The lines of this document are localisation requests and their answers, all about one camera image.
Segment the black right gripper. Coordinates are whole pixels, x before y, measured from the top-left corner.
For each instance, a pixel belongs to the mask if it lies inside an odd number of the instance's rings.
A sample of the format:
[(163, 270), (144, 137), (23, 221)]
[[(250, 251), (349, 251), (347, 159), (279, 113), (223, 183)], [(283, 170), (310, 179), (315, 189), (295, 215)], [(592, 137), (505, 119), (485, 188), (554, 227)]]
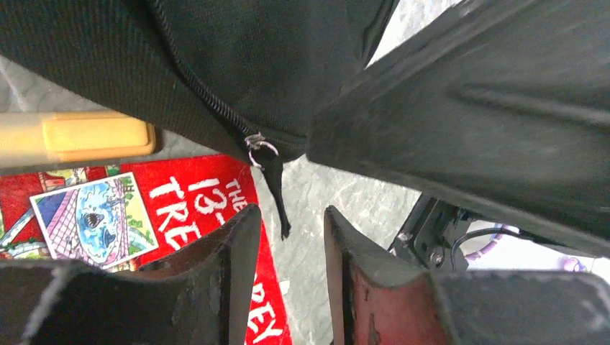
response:
[(449, 8), (316, 115), (306, 155), (436, 197), (389, 245), (412, 265), (468, 268), (462, 208), (608, 255), (609, 3)]

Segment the red treehouse book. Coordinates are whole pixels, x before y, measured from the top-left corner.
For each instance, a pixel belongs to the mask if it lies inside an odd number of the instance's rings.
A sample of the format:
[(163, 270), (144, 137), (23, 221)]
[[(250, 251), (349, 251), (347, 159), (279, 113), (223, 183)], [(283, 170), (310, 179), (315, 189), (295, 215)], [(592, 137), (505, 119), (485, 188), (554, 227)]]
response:
[[(135, 272), (205, 237), (250, 204), (251, 171), (224, 155), (1, 178), (1, 262), (77, 260)], [(290, 344), (262, 221), (242, 344)]]

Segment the black student backpack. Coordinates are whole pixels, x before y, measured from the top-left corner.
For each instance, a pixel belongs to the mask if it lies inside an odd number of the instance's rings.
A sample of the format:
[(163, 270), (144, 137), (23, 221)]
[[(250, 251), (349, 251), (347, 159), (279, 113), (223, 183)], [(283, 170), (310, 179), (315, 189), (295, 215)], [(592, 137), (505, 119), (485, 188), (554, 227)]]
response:
[(1, 56), (108, 109), (259, 167), (286, 239), (282, 165), (372, 60), (395, 1), (3, 1)]

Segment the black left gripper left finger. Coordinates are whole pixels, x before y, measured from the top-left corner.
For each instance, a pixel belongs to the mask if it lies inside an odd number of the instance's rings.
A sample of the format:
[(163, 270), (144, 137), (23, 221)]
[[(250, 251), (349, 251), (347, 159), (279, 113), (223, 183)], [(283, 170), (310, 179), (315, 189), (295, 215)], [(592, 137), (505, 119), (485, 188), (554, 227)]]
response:
[(1, 262), (3, 344), (242, 344), (262, 218), (250, 204), (135, 272), (77, 260)]

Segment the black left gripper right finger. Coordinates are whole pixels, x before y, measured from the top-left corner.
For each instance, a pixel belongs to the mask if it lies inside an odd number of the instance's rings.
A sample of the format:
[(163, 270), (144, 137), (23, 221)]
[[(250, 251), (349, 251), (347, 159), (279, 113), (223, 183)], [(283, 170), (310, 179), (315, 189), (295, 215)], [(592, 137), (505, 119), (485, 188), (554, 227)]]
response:
[(589, 273), (426, 270), (324, 212), (335, 344), (607, 344), (609, 285)]

